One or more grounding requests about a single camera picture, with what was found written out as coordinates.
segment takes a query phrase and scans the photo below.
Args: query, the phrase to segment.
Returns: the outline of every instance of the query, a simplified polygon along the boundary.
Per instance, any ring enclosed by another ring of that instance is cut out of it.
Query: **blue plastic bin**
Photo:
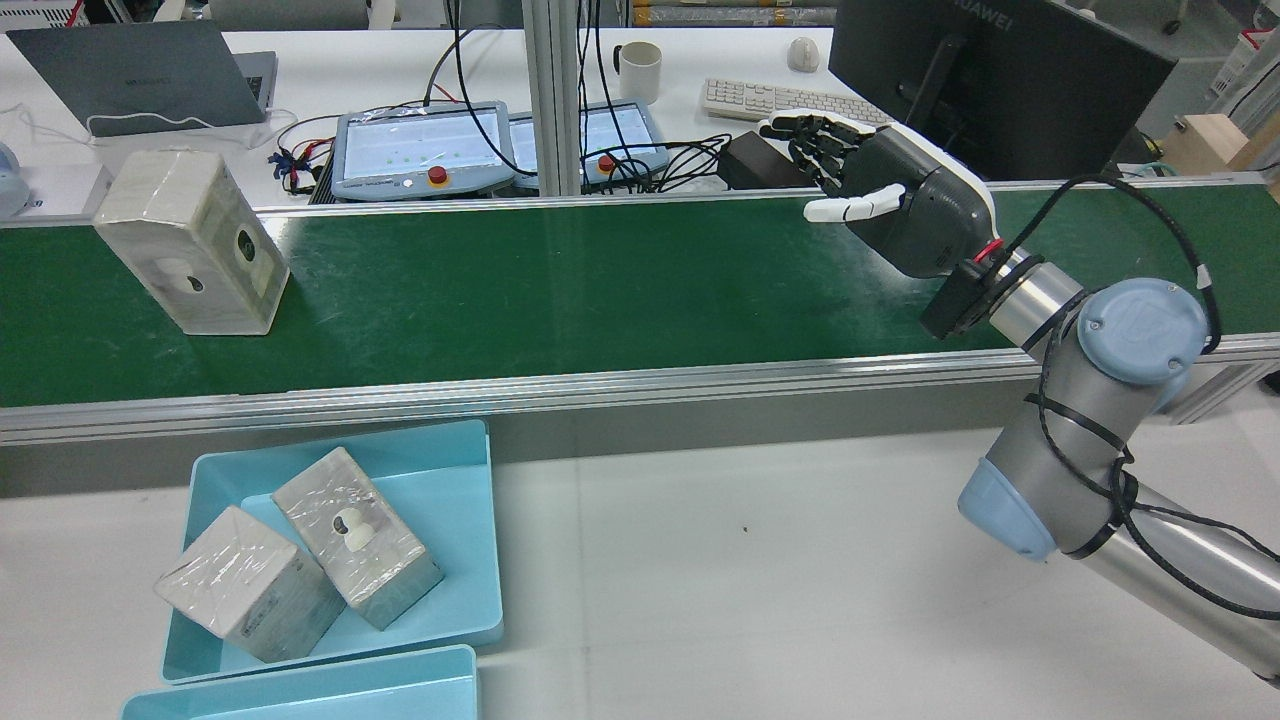
[[[481,420],[201,456],[191,474],[183,548],[228,505],[302,544],[270,493],[338,446],[431,550],[444,579],[385,630],[347,609],[311,655],[282,662],[262,662],[173,611],[160,670],[165,683],[502,638],[493,473]]]
[[[475,720],[477,694],[475,651],[453,646],[138,693],[120,720]]]

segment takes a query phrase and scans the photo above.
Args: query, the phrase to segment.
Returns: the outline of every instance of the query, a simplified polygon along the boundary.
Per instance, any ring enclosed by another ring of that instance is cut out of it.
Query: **keyboard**
[[[709,115],[763,120],[774,110],[791,110],[794,108],[827,110],[873,126],[893,122],[893,118],[886,115],[876,105],[852,95],[831,95],[813,90],[719,78],[707,78],[703,85],[703,109]]]

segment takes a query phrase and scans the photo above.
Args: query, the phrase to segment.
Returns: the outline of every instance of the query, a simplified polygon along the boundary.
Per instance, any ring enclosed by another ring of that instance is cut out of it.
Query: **power adapter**
[[[754,132],[735,137],[721,150],[716,174],[730,190],[817,186],[795,163]]]

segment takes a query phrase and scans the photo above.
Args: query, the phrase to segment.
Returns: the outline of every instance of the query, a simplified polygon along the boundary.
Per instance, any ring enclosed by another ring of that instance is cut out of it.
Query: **white table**
[[[786,65],[791,41],[810,36],[826,56],[829,28],[751,28],[751,29],[605,29],[602,53],[611,92],[617,97],[617,76],[612,69],[613,45],[644,38],[663,50],[662,94],[652,111],[667,140],[699,140],[728,132],[740,135],[754,123],[708,117],[699,106],[707,77],[748,79],[806,87],[828,92],[847,88],[826,69],[799,73]],[[289,32],[227,33],[234,53],[274,50],[279,55],[274,105],[300,118],[358,111],[421,99],[426,78],[440,53],[453,41],[451,31],[392,32]],[[588,55],[588,95],[603,101],[594,45]],[[530,109],[526,54],[522,31],[480,29],[463,41],[467,90],[472,101],[502,100],[512,113]],[[458,95],[452,59],[439,77],[440,85]],[[84,128],[32,70],[13,44],[0,37],[0,109],[24,104],[37,124],[87,138]],[[333,135],[335,120],[317,122],[289,133],[289,141]],[[271,118],[273,128],[283,128],[288,118]],[[274,142],[256,150],[246,141],[266,137],[261,126],[218,131],[184,131],[142,136],[101,138],[86,146],[61,137],[36,133],[17,113],[0,115],[0,142],[9,145],[24,165],[102,163],[119,170],[129,152],[160,147],[196,147],[220,152],[248,201],[256,208],[296,206],[303,197],[289,196],[271,177],[266,158]],[[707,190],[722,190],[708,183]]]
[[[1243,666],[960,518],[1012,404],[966,384],[494,418],[484,716],[1274,719]],[[1280,544],[1280,400],[1225,407],[1140,428],[1135,471]],[[182,487],[0,501],[0,715],[106,720],[160,687],[150,588],[184,512]]]

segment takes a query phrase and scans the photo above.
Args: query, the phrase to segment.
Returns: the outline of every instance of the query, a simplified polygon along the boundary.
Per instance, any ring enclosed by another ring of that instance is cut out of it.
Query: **coffee mug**
[[[623,97],[639,97],[649,105],[658,100],[662,49],[653,42],[627,42],[613,47],[613,69]]]

